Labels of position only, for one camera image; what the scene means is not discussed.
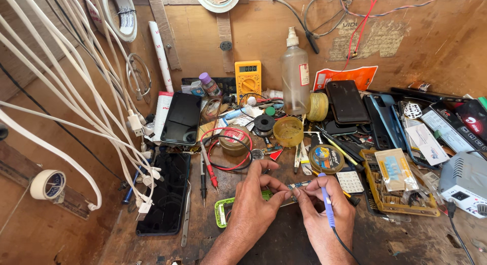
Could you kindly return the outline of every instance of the tape roll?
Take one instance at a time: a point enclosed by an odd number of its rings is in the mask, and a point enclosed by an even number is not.
[[[44,170],[33,178],[30,187],[34,199],[55,199],[66,186],[66,175],[59,170]]]
[[[90,1],[94,6],[96,6],[94,0]],[[135,40],[135,37],[137,36],[137,18],[135,16],[135,6],[133,5],[133,1],[114,0],[115,6],[118,7],[118,14],[120,15],[120,27],[117,26],[115,20],[113,19],[113,15],[110,13],[108,0],[99,1],[102,4],[101,9],[103,11],[103,15],[105,16],[105,20],[117,34],[117,36],[126,42],[132,42]],[[104,33],[105,31],[103,30],[100,16],[97,15],[90,6],[88,6],[88,10],[90,11],[90,15],[98,30],[101,33]]]

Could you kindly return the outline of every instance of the wooden workbench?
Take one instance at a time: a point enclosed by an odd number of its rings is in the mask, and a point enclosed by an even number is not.
[[[264,148],[264,141],[253,137],[254,148]],[[286,148],[277,162],[282,166],[269,174],[285,184],[307,181],[301,169],[293,173],[294,148]],[[217,148],[212,159],[221,165],[234,165],[241,158],[224,156]],[[192,184],[191,212],[188,240],[181,247],[182,231],[174,236],[137,236],[135,234],[137,209],[134,200],[121,206],[121,212],[107,242],[100,264],[169,265],[173,260],[182,264],[198,264],[210,250],[216,237],[223,232],[215,222],[214,204],[217,200],[233,197],[235,185],[244,180],[245,173],[223,172],[215,169],[220,195],[207,177],[206,208],[200,195],[200,155],[192,156],[189,181]],[[455,248],[456,240],[448,217],[411,216],[411,222],[390,223],[372,216],[366,208],[364,196],[356,209],[353,252],[362,264],[468,264],[462,248]],[[470,240],[475,238],[487,244],[487,221],[457,210],[455,225],[476,264],[487,264],[487,254],[480,252]],[[297,204],[282,207],[267,232],[244,256],[239,264],[319,264],[306,234],[302,214]]]

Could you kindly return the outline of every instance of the multimeter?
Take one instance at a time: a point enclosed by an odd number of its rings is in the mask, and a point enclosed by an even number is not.
[[[262,94],[262,64],[259,60],[235,62],[235,82],[237,84],[237,101],[247,93]]]

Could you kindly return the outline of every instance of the yellow tool tray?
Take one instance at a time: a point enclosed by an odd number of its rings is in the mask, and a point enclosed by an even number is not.
[[[370,185],[370,190],[372,191],[372,195],[374,196],[375,203],[377,204],[377,208],[381,212],[389,212],[389,213],[402,213],[402,214],[413,214],[413,215],[421,215],[421,216],[433,216],[438,217],[440,216],[440,211],[438,210],[438,206],[436,206],[436,201],[432,194],[429,194],[429,205],[430,207],[420,207],[420,206],[411,206],[403,205],[403,204],[391,204],[391,203],[384,203],[381,201],[379,191],[375,187],[375,180],[372,174],[372,169],[374,172],[380,173],[380,168],[378,167],[378,163],[375,160],[374,153],[377,150],[362,150],[360,151],[360,156],[365,159],[362,162],[362,165],[365,167],[365,174],[367,175],[367,181]]]

